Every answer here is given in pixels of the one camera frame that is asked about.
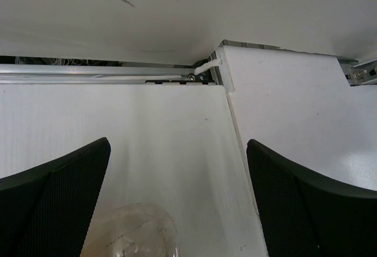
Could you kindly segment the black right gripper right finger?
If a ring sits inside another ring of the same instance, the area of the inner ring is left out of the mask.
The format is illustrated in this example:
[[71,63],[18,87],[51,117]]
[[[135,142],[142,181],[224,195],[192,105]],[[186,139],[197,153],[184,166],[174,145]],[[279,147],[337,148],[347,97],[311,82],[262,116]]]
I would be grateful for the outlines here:
[[269,256],[376,256],[376,191],[251,139],[247,162]]

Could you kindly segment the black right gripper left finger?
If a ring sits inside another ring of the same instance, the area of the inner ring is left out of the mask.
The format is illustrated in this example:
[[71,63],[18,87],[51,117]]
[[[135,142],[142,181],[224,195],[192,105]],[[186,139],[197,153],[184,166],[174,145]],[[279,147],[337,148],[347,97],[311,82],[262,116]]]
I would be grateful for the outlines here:
[[100,138],[1,179],[1,256],[80,256],[111,147]]

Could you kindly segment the clear plastic bottle white cap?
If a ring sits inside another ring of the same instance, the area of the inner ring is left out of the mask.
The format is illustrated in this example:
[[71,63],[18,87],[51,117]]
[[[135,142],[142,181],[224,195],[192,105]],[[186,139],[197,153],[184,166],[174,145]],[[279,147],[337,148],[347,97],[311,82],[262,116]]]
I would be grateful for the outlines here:
[[180,256],[177,229],[159,205],[126,205],[91,219],[80,255]]

